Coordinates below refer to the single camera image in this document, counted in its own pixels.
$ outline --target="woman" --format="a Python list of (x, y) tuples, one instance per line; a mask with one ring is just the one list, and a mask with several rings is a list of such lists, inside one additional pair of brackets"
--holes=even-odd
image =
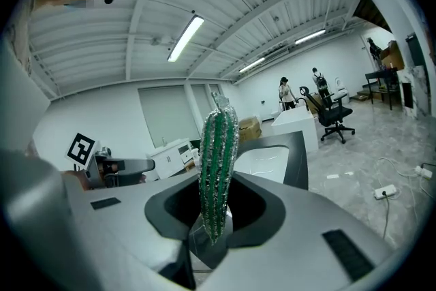
[(280, 80), (279, 95), (281, 101), (283, 102), (284, 110), (288, 110), (289, 108), (295, 108), (294, 101), (296, 100), (296, 98), (292, 93), (290, 86), (287, 84), (287, 79), (285, 76)]

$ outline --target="fluorescent light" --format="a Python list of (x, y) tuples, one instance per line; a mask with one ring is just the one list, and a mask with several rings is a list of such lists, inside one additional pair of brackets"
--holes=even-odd
[(310, 39), (312, 39), (313, 37), (317, 37), (317, 36), (319, 36), (319, 35), (323, 35), (325, 32), (326, 32), (325, 29), (321, 29), (321, 31), (318, 31), (318, 32), (315, 32), (315, 33), (309, 34), (309, 35), (307, 35), (306, 37), (302, 37), (301, 39), (298, 39), (298, 40), (295, 41), (295, 45), (299, 45), (299, 44), (301, 44), (301, 43), (303, 43), (303, 42), (306, 42), (307, 40), (310, 40)]
[(250, 63), (247, 67), (244, 67), (239, 71), (239, 73), (243, 73), (246, 70), (249, 70), (251, 67), (254, 67), (255, 65), (258, 65), (259, 63), (265, 61), (265, 57), (262, 57), (261, 59), (258, 59), (257, 61), (254, 61), (253, 63)]
[(189, 43), (192, 36), (200, 28), (203, 22), (204, 19), (199, 16), (194, 16), (191, 19), (183, 31), (182, 36), (177, 40), (176, 46), (172, 49), (170, 56), (168, 57), (168, 62), (175, 62), (178, 59), (185, 46)]

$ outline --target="white box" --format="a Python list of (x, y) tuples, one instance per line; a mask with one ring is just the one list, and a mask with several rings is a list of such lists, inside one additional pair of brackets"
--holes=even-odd
[(374, 196), (377, 200), (383, 199), (386, 196), (393, 196), (396, 193), (396, 188), (394, 185), (387, 185), (385, 187), (376, 189), (374, 191)]
[(306, 106), (282, 112), (271, 126), (274, 135), (302, 131), (305, 138), (306, 152), (318, 150), (315, 119), (310, 110), (306, 109)]

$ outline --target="chair armrest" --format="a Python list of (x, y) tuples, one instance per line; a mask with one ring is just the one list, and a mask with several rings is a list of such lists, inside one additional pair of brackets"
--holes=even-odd
[(339, 103), (339, 122), (342, 123), (342, 99), (345, 97), (346, 95), (342, 95), (339, 97), (336, 97), (334, 100), (338, 101)]

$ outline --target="white counter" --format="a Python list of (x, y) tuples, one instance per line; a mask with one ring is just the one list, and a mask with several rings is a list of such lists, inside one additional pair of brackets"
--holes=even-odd
[(288, 155), (286, 147), (252, 149), (235, 161), (234, 170), (283, 183)]
[(315, 119), (310, 110), (306, 109), (306, 106), (282, 112), (272, 123), (272, 131), (274, 135), (302, 131), (305, 138), (306, 152), (318, 150)]

